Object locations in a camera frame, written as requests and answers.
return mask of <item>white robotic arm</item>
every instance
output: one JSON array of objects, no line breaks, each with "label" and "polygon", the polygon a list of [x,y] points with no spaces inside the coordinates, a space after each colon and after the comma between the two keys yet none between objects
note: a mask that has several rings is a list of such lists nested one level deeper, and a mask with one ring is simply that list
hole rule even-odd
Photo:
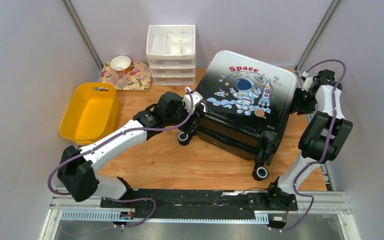
[{"label": "white robotic arm", "polygon": [[201,113],[195,111],[203,98],[188,87],[186,91],[188,94],[183,99],[174,92],[166,92],[157,104],[138,112],[126,125],[97,142],[79,149],[67,147],[57,176],[74,200],[81,202],[90,196],[121,198],[127,190],[122,178],[101,176],[97,172],[130,147],[162,131],[175,128],[188,131],[192,128],[200,117]]},{"label": "white robotic arm", "polygon": [[330,70],[320,71],[315,77],[305,78],[303,87],[295,91],[292,112],[309,114],[316,110],[316,104],[316,114],[299,141],[299,156],[270,187],[288,195],[295,194],[313,170],[326,161],[333,161],[341,150],[353,124],[342,114],[342,86],[336,84],[334,74]]}]

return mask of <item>yellow plastic basket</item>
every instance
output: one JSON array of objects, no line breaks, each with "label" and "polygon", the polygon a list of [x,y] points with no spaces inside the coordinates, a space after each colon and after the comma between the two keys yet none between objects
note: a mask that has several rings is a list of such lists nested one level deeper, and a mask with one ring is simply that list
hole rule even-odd
[{"label": "yellow plastic basket", "polygon": [[114,131],[119,108],[120,101],[112,84],[84,83],[71,97],[59,134],[78,145],[94,143]]}]

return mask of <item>wooden tabletop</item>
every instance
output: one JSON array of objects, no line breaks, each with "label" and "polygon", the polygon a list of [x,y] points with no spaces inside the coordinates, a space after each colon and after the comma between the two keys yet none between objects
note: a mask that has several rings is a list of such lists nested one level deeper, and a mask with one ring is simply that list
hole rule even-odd
[{"label": "wooden tabletop", "polygon": [[[205,68],[196,69],[198,83]],[[118,91],[121,102],[116,128],[122,127],[139,111],[157,103],[165,92],[185,95],[185,86],[152,85],[148,91]],[[122,177],[132,188],[245,190],[267,188],[284,174],[299,154],[298,141],[307,127],[305,116],[289,117],[286,131],[271,165],[268,177],[255,181],[254,162],[247,161],[211,145],[198,136],[188,146],[177,140],[177,129],[163,132],[129,148],[107,163],[99,174]],[[301,185],[303,191],[326,191],[321,169],[316,169]]]}]

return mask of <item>plastic drawer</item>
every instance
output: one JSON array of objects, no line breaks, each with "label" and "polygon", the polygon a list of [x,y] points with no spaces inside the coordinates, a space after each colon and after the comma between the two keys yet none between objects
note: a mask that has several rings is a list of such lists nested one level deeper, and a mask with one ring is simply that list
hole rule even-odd
[{"label": "plastic drawer", "polygon": [[153,69],[151,68],[152,76],[153,77],[159,77],[159,78],[190,78],[194,77],[196,74],[195,68],[176,68],[176,69]]},{"label": "plastic drawer", "polygon": [[152,69],[190,69],[195,68],[195,59],[149,59],[149,67]]},{"label": "plastic drawer", "polygon": [[169,85],[169,86],[182,86],[182,85],[195,85],[195,76],[192,77],[152,77],[155,85]]},{"label": "plastic drawer", "polygon": [[150,25],[146,36],[148,60],[195,59],[195,25]]}]

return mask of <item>suitcase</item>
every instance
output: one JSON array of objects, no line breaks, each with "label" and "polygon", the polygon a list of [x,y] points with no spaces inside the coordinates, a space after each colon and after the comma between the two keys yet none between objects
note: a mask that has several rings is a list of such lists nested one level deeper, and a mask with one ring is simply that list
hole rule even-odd
[{"label": "suitcase", "polygon": [[218,52],[195,91],[205,101],[199,137],[246,160],[252,176],[268,176],[290,114],[297,77],[290,71],[231,52]]}]

